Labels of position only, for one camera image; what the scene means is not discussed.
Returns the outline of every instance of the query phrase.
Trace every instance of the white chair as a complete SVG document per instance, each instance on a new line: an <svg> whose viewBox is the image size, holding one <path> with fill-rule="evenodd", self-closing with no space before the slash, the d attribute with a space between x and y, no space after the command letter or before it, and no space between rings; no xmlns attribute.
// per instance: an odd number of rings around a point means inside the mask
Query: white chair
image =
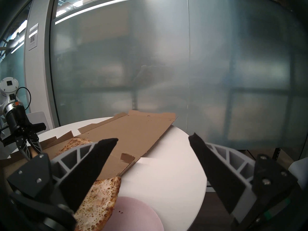
<svg viewBox="0 0 308 231"><path fill-rule="evenodd" d="M298 179L299 186L304 190L308 184L308 157L293 162L289 171Z"/></svg>
<svg viewBox="0 0 308 231"><path fill-rule="evenodd" d="M38 132L37 135L42 134L46 131L49 131L49 126L48 126L44 112L42 111L32 112L32 113L27 114L27 117L32 124L44 122L44 124L46 125L46 130Z"/></svg>

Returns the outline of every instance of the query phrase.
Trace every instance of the black cable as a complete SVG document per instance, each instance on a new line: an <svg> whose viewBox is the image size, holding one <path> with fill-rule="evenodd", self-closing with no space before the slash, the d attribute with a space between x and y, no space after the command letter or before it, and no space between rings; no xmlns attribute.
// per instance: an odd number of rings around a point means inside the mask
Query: black cable
<svg viewBox="0 0 308 231"><path fill-rule="evenodd" d="M31 103L31 93L30 93L29 89L27 89L26 87L19 87L19 88L17 89L16 93L15 93L15 97L16 97L16 98L17 98L17 93L18 93L18 90L19 90L19 89L21 89L21 88L25 88L25 89L28 91L29 95L30 95L30 101L29 101L29 104L28 104L27 108L25 109L25 110L27 110L27 109L28 109L28 107L30 106L30 103Z"/></svg>
<svg viewBox="0 0 308 231"><path fill-rule="evenodd" d="M248 151L248 153L252 156L252 158L253 158L254 160L256 160L256 158L250 153L249 150L246 150L246 151Z"/></svg>

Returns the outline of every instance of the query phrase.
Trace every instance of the screw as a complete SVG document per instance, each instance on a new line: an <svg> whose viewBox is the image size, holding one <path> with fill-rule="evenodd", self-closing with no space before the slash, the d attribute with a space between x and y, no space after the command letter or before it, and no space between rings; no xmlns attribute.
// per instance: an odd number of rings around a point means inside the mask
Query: screw
<svg viewBox="0 0 308 231"><path fill-rule="evenodd" d="M262 182L263 182L264 185L270 185L271 184L271 181L269 179L263 179Z"/></svg>

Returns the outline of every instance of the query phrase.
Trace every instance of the pink plate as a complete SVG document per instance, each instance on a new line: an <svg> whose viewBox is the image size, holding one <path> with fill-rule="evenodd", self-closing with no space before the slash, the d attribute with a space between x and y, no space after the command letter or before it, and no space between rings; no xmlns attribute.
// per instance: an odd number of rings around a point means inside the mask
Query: pink plate
<svg viewBox="0 0 308 231"><path fill-rule="evenodd" d="M164 231L155 211L146 203L131 198L118 197L115 208L103 231Z"/></svg>

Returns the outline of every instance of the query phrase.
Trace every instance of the cardboard flap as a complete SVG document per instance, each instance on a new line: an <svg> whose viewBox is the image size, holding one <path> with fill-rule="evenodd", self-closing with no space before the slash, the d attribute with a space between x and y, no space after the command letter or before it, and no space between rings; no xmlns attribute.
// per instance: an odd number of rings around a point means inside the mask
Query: cardboard flap
<svg viewBox="0 0 308 231"><path fill-rule="evenodd" d="M44 150L50 143L54 142L57 139L56 136L49 138L45 141L40 141L39 143L41 144L42 150Z"/></svg>
<svg viewBox="0 0 308 231"><path fill-rule="evenodd" d="M86 138L92 142L108 138L119 139L97 178L103 180L124 174L148 152L175 119L175 113L156 114L130 110L128 114L122 112L100 123L79 128L81 134L76 137ZM43 152L52 160L72 138L73 134L70 131L58 139L52 137L40 143ZM26 159L23 159L19 152L12 154L11 157L0 161L1 166L6 166L4 168L6 177L26 163Z"/></svg>
<svg viewBox="0 0 308 231"><path fill-rule="evenodd" d="M61 137L59 137L57 140L54 140L53 142L51 142L51 143L49 143L43 150L45 150L45 149L47 149L47 148L50 148L50 147L52 147L52 146L54 146L54 145L56 145L56 144L59 144L59 143L61 143L61 142L64 142L64 141L66 141L66 140L68 140L68 139L71 139L71 138L73 138L74 136L73 136L73 133L72 133L72 131L69 131L68 133L65 133L63 136L61 136Z"/></svg>
<svg viewBox="0 0 308 231"><path fill-rule="evenodd" d="M120 159L122 161L124 161L125 163L130 164L135 159L135 157L133 157L133 156L127 154L127 153L122 153Z"/></svg>
<svg viewBox="0 0 308 231"><path fill-rule="evenodd" d="M16 161L24 159L24 156L19 151L11 153L10 156L11 156L11 158L9 158L9 159L0 160L0 167L9 166L9 165L15 163Z"/></svg>
<svg viewBox="0 0 308 231"><path fill-rule="evenodd" d="M83 133L85 133L85 132L87 132L87 131L89 131L89 130L92 130L92 129L94 129L94 128L97 128L97 127L99 127L99 126L101 126L101 125L104 125L104 124L106 124L106 123L108 123L108 122L112 122L112 121L118 119L119 117L123 117L123 116L126 116L126 115L127 115L127 114L126 114L125 112L121 112L121 113L119 113L119 114L116 114L114 117L109 118L109 119L107 119L107 120L105 120L105 121L102 121L102 122L99 122L99 123L92 123L92 124L86 125L86 126L84 126L84 127L82 127L82 128L79 128L78 131L79 131L81 134L83 134Z"/></svg>
<svg viewBox="0 0 308 231"><path fill-rule="evenodd" d="M163 117L170 118L175 120L175 113L164 112L164 113L149 113L149 112L139 112L137 110L129 110L128 115L137 115L137 116L147 116L147 117Z"/></svg>

